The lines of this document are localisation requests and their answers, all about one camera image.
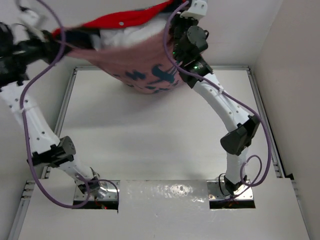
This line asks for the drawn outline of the white pillow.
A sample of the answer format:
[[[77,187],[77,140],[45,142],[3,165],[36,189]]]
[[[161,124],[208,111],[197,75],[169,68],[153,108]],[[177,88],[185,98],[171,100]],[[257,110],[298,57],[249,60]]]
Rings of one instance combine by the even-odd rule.
[[[142,25],[104,29],[100,31],[100,38],[104,47],[131,47],[162,32],[168,18],[168,15],[161,14]]]

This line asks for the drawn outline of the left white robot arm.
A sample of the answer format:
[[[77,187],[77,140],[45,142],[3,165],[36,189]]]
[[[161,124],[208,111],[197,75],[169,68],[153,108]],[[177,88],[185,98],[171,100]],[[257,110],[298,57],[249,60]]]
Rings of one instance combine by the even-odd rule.
[[[26,31],[29,38],[14,43],[10,27],[0,24],[0,97],[19,125],[28,130],[33,165],[47,165],[62,170],[75,181],[82,194],[101,199],[108,191],[99,181],[99,174],[76,159],[71,138],[59,138],[51,130],[36,101],[27,95],[28,65],[38,60],[53,63],[59,52],[59,44],[45,30],[39,36],[29,28]]]

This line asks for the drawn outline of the red patterned pillowcase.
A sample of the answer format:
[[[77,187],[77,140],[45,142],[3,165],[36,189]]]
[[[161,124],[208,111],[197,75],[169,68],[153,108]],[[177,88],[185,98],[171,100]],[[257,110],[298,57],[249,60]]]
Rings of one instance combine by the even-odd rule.
[[[140,26],[159,15],[170,17],[182,3],[167,0],[147,8],[109,13],[89,22],[57,28],[52,35],[61,43],[61,33],[65,33],[65,56],[85,60],[140,93],[169,91],[180,85],[182,79],[166,56],[165,29],[128,47],[103,46],[100,31]]]

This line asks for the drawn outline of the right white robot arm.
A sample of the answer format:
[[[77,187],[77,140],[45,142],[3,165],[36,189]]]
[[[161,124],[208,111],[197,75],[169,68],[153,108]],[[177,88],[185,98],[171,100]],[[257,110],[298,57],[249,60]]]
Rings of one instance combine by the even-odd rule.
[[[243,164],[260,120],[225,96],[212,68],[202,57],[208,48],[209,33],[198,26],[198,20],[175,14],[169,20],[168,32],[173,39],[172,57],[179,66],[181,79],[207,101],[227,129],[220,139],[227,159],[224,185],[234,195],[247,180]]]

